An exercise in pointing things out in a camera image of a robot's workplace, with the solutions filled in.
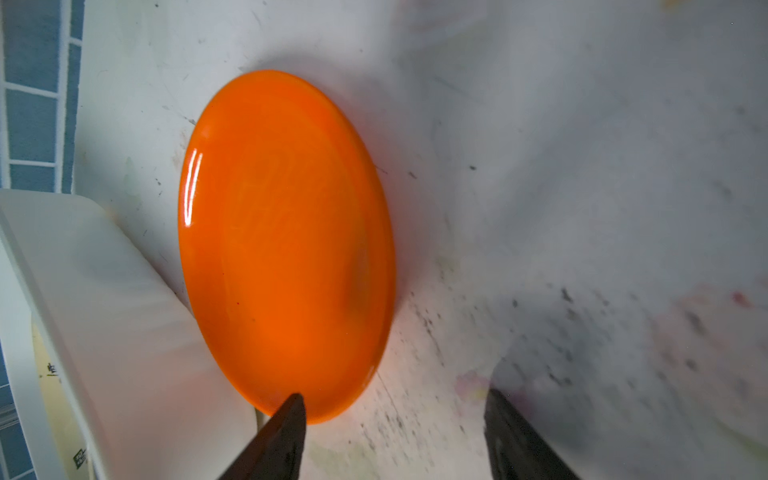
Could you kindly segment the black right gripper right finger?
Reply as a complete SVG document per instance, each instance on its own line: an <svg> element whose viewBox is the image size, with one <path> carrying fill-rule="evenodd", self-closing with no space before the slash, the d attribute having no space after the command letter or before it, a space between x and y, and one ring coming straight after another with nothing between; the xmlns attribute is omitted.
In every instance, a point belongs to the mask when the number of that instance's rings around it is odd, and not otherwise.
<svg viewBox="0 0 768 480"><path fill-rule="evenodd" d="M493 479L580 479L508 398L495 388L488 392L484 420Z"/></svg>

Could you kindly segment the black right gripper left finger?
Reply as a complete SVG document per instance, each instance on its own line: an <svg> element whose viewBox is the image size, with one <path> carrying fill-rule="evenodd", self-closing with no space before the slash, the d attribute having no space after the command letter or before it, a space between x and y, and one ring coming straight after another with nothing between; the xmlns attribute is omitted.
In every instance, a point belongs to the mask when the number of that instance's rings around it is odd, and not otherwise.
<svg viewBox="0 0 768 480"><path fill-rule="evenodd" d="M290 395L219 480L297 480L307 428L304 398Z"/></svg>

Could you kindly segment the orange plate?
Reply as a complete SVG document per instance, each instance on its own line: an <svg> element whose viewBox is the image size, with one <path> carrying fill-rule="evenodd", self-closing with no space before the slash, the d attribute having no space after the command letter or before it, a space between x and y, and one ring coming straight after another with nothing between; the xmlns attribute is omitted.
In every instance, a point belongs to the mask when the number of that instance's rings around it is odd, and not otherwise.
<svg viewBox="0 0 768 480"><path fill-rule="evenodd" d="M178 241L193 315L255 408L304 398L312 424L374 377L394 317L396 255L376 167L304 79L241 75L208 103L180 176Z"/></svg>

